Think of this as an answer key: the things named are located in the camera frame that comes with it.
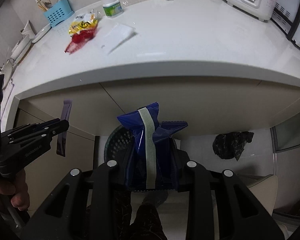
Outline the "person's left hand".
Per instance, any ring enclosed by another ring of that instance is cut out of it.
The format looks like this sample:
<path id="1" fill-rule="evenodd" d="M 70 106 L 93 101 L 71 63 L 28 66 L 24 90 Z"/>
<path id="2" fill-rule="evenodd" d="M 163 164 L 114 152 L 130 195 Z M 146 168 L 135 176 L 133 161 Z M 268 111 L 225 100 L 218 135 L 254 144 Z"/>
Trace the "person's left hand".
<path id="1" fill-rule="evenodd" d="M 17 173 L 13 184 L 0 183 L 0 195 L 9 196 L 12 206 L 20 211 L 28 209 L 30 206 L 30 195 L 28 193 L 25 170 Z"/>

